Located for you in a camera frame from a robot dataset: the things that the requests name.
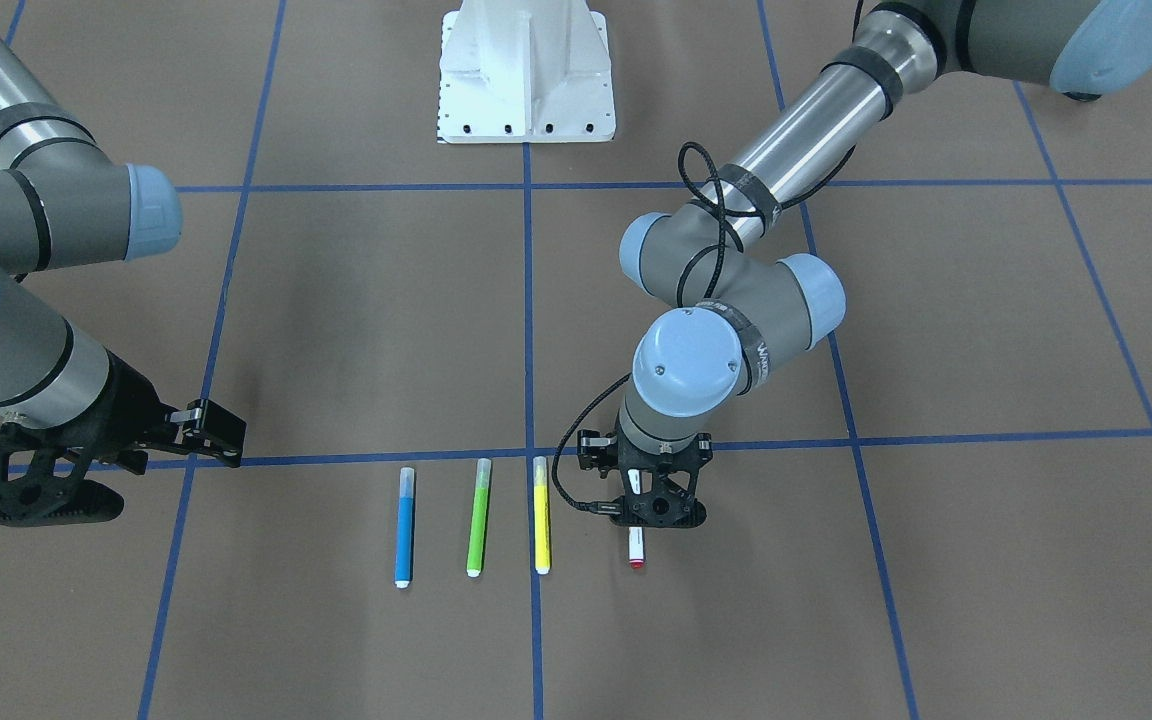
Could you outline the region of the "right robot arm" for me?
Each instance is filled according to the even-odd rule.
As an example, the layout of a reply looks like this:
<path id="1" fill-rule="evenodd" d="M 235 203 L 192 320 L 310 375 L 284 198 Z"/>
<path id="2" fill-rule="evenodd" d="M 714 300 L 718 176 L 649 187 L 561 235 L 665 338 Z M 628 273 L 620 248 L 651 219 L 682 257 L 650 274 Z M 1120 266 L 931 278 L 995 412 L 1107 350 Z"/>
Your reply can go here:
<path id="1" fill-rule="evenodd" d="M 23 447 L 132 471 L 147 450 L 238 465 L 243 420 L 207 400 L 165 404 L 137 370 L 23 285 L 169 252 L 182 232 L 169 179 L 111 160 L 0 36 L 0 423 Z"/>

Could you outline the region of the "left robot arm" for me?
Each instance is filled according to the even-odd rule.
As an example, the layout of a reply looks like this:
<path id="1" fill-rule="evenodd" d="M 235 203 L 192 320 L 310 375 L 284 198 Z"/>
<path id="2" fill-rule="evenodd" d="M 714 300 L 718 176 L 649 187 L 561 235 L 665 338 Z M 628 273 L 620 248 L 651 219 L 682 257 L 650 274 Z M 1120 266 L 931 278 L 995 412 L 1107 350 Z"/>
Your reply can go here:
<path id="1" fill-rule="evenodd" d="M 689 200 L 623 233 L 627 278 L 668 306 L 637 344 L 608 437 L 579 434 L 579 467 L 643 475 L 664 511 L 698 506 L 719 406 L 763 386 L 838 329 L 846 291 L 809 252 L 749 256 L 823 190 L 897 105 L 948 73 L 1094 100 L 1152 68 L 1152 1 L 882 1 L 852 40 L 735 159 L 685 179 Z"/>

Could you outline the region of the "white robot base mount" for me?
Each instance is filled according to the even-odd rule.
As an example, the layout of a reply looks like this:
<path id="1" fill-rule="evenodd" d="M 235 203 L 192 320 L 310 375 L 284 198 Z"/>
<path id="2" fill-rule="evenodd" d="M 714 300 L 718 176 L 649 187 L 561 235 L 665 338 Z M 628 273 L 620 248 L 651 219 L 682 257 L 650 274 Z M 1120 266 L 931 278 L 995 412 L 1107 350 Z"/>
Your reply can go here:
<path id="1" fill-rule="evenodd" d="M 585 1 L 463 1 L 440 28 L 435 141 L 616 136 L 607 18 Z"/>

